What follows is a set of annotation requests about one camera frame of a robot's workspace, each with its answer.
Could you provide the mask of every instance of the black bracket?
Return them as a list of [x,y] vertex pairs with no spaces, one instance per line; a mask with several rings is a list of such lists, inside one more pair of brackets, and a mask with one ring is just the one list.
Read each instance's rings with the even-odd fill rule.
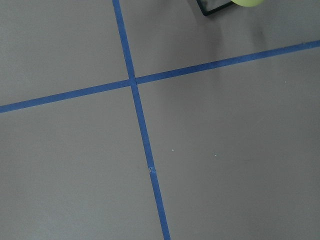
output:
[[196,0],[196,1],[197,1],[198,5],[199,5],[199,7],[200,7],[200,9],[201,9],[201,12],[202,12],[202,14],[203,14],[204,16],[208,16],[208,15],[214,14],[214,13],[216,13],[216,12],[222,10],[222,9],[225,9],[225,8],[227,8],[227,7],[235,4],[233,1],[229,1],[229,2],[227,2],[227,3],[225,3],[225,4],[221,5],[221,6],[218,6],[218,7],[214,8],[214,9],[208,11],[208,10],[206,10],[206,8],[203,6],[201,0]]

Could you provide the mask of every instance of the blue tape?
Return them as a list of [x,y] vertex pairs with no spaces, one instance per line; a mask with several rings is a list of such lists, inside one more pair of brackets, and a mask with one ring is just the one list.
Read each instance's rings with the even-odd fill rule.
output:
[[131,91],[132,91],[135,111],[136,111],[136,115],[137,115],[138,123],[139,123],[139,127],[140,127],[146,162],[147,162],[148,168],[150,170],[151,184],[152,184],[152,188],[153,188],[153,194],[154,194],[154,198],[155,198],[155,203],[156,203],[158,215],[160,218],[162,234],[163,234],[164,240],[170,240],[171,238],[170,238],[165,208],[164,208],[164,204],[163,204],[162,197],[161,197],[160,186],[159,186],[159,182],[158,182],[157,172],[155,169],[154,157],[152,154],[151,145],[150,145],[150,141],[149,141],[146,120],[145,120],[144,111],[143,111],[143,107],[142,107],[142,103],[141,103],[138,85],[136,82],[134,64],[133,64],[131,53],[130,53],[125,23],[123,20],[119,0],[112,0],[112,3],[113,3],[115,18],[116,18],[116,22],[117,22],[117,26],[118,26],[120,39],[121,39],[125,64],[126,64],[126,68],[127,68],[128,76],[129,76],[129,81],[130,81],[130,85],[131,85]]
[[155,73],[147,76],[141,76],[136,78],[136,82],[137,84],[144,84],[144,83],[149,83],[157,80],[168,79],[168,78],[177,77],[181,75],[221,68],[221,67],[225,67],[233,64],[249,62],[257,59],[269,58],[277,55],[288,54],[288,53],[293,53],[293,52],[317,48],[317,47],[320,47],[320,40],[310,41],[310,42],[287,46],[287,47],[276,48],[276,49],[267,50],[267,51],[256,52],[256,53],[243,55],[243,56],[236,56],[228,59],[212,61],[212,62],[199,64],[195,66],[188,66],[188,67],[184,67],[176,70]]
[[31,99],[27,101],[21,101],[21,102],[0,106],[0,113],[10,112],[10,111],[19,110],[19,109],[25,109],[29,107],[42,105],[42,104],[49,104],[49,103],[66,100],[66,99],[73,99],[73,98],[77,98],[85,95],[101,93],[109,90],[129,87],[129,86],[130,86],[129,80],[123,80],[123,81],[112,82],[112,83],[103,84],[99,86],[92,86],[92,87],[83,88],[79,90],[68,91],[68,92],[59,93],[55,95],[39,97],[36,99]]

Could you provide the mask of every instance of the yellow-green ball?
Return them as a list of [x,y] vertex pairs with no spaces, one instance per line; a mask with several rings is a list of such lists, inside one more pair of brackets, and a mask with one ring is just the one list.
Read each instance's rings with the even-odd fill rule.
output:
[[232,0],[235,4],[243,7],[254,7],[261,4],[264,0]]

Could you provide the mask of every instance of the gray surface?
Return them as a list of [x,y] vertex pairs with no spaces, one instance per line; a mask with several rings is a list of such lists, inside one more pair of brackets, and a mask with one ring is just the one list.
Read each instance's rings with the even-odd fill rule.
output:
[[0,114],[1,240],[161,240],[129,88]]
[[128,78],[112,1],[0,6],[0,105]]
[[266,0],[202,15],[196,0],[120,0],[136,76],[320,39],[320,1]]
[[173,240],[320,239],[320,49],[140,85]]

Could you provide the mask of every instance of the vertical blue line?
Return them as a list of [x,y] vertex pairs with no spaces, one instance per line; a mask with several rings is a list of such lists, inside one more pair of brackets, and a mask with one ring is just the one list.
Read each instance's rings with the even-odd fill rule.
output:
[[160,218],[162,234],[163,234],[164,240],[170,240],[171,238],[170,238],[165,208],[164,208],[164,204],[163,204],[162,197],[161,197],[157,172],[155,169],[154,158],[153,158],[151,145],[150,145],[150,141],[149,141],[149,135],[148,135],[148,131],[147,131],[146,120],[145,120],[144,111],[142,108],[142,103],[141,103],[141,98],[140,98],[140,94],[139,94],[139,89],[138,89],[136,77],[135,77],[135,69],[134,69],[134,64],[133,64],[131,53],[130,53],[125,23],[123,20],[119,0],[112,0],[112,3],[113,3],[115,18],[116,18],[116,22],[117,22],[117,26],[118,26],[118,30],[119,30],[119,34],[120,34],[125,64],[126,64],[126,68],[128,71],[129,82],[130,82],[130,86],[131,86],[135,111],[136,111],[136,115],[137,115],[138,123],[139,123],[139,127],[140,127],[146,162],[147,162],[147,165],[148,165],[148,168],[150,171],[151,184],[152,184],[152,188],[153,188],[156,207],[158,210],[158,215]]

